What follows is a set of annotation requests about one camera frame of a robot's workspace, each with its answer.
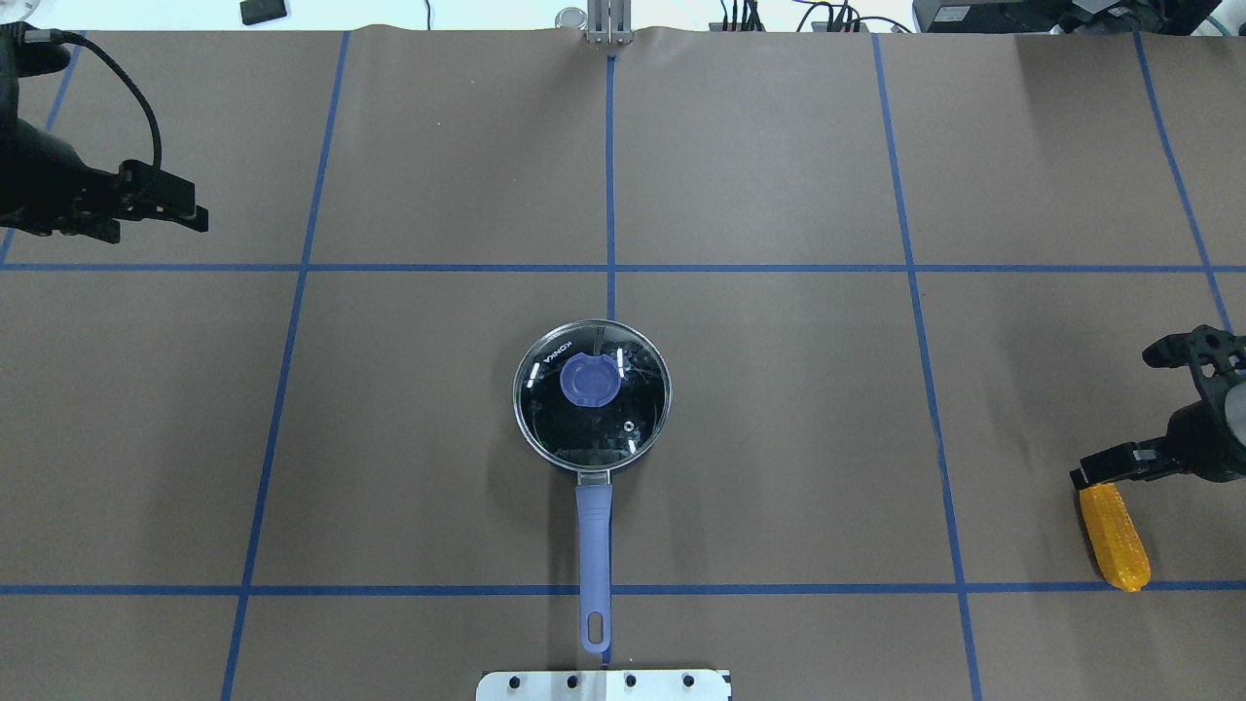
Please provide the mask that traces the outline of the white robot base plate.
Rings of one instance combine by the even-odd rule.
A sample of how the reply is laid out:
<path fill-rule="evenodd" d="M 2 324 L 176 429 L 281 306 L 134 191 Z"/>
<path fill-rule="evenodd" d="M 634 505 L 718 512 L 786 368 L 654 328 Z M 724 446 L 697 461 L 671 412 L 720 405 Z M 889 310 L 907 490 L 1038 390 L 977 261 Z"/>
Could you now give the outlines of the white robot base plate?
<path fill-rule="evenodd" d="M 476 700 L 731 700 L 729 671 L 640 669 L 495 671 L 480 679 Z"/>

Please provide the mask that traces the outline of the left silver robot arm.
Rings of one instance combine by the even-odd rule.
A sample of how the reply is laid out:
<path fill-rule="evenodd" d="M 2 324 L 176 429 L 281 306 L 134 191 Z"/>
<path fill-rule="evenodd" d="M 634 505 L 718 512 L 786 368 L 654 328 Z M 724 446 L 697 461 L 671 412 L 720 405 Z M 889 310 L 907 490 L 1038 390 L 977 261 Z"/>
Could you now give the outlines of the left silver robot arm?
<path fill-rule="evenodd" d="M 85 164 L 69 142 L 17 115 L 19 81 L 59 73 L 72 61 L 70 46 L 88 50 L 135 97 L 151 133 L 152 156 L 125 161 L 116 171 Z M 209 230 L 209 210 L 197 203 L 196 183 L 164 171 L 164 143 L 152 105 L 125 67 L 78 32 L 2 26 L 1 220 L 34 237 L 88 237 L 120 243 L 121 223 L 173 223 L 197 234 Z"/>

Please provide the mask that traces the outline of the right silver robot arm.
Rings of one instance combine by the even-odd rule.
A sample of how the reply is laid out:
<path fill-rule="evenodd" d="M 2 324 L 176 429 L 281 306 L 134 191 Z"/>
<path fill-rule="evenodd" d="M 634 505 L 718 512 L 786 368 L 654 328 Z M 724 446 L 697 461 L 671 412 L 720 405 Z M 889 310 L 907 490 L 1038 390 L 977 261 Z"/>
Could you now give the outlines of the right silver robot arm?
<path fill-rule="evenodd" d="M 1211 483 L 1245 476 L 1244 385 L 1216 390 L 1171 413 L 1165 435 L 1082 457 L 1069 479 L 1077 491 L 1116 482 L 1153 482 L 1192 474 Z"/>

